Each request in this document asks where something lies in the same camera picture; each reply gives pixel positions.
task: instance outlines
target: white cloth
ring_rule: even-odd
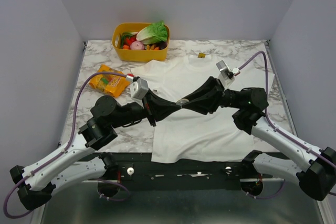
[[[158,96],[176,102],[199,88],[210,76],[219,75],[217,56],[204,59],[185,56],[168,62],[152,60],[131,69],[145,79]],[[244,68],[230,89],[265,87],[265,72],[253,64]],[[272,83],[274,75],[269,75]],[[253,137],[240,131],[232,115],[237,109],[218,108],[213,114],[201,115],[181,109],[156,124],[152,161],[174,163],[181,158],[204,162],[235,161],[244,158],[254,149]]]

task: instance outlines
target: lettuce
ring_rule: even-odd
[[[144,45],[167,41],[168,34],[163,21],[151,23],[143,28],[136,36],[137,41],[141,41]]]

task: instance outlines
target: orange snack bag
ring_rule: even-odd
[[[102,64],[98,72],[103,71],[123,73]],[[126,81],[125,77],[114,76],[112,74],[100,74],[93,77],[89,84],[94,89],[98,89],[106,94],[118,97],[121,92],[130,84],[130,82]]]

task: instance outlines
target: marble tabletop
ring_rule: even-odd
[[[198,55],[203,52],[206,55],[214,54],[218,57],[230,58],[230,62],[236,62],[235,66],[241,66],[254,53],[263,50],[266,52],[265,45],[262,41],[246,40],[171,40],[167,54],[167,61],[181,57],[183,55]],[[101,64],[105,64],[114,69],[129,73],[133,67],[141,66],[143,62],[121,61],[115,52],[110,40],[90,40],[88,41],[86,52],[81,65],[76,89],[72,99],[72,105],[67,116],[66,126],[61,137],[61,144],[67,142],[70,137],[71,123],[73,116],[73,107],[76,96],[82,84],[93,73],[95,73]],[[257,57],[253,63],[254,67],[265,70],[262,57]],[[103,94],[86,86],[79,100],[76,130],[83,126],[88,119],[92,117],[90,109],[94,106],[96,100]],[[130,98],[130,89],[127,87],[117,98],[117,101],[124,105],[132,102]],[[270,118],[279,126],[290,131],[288,119],[284,110],[282,99],[279,94],[277,81],[274,79],[268,97]],[[152,152],[154,128],[151,127],[147,120],[128,128],[117,128],[118,137],[104,146],[100,152]],[[266,142],[254,138],[255,149],[260,151],[277,151]]]

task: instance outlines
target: pink onion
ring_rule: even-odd
[[[140,41],[135,41],[131,44],[131,49],[133,50],[143,50],[145,46]]]

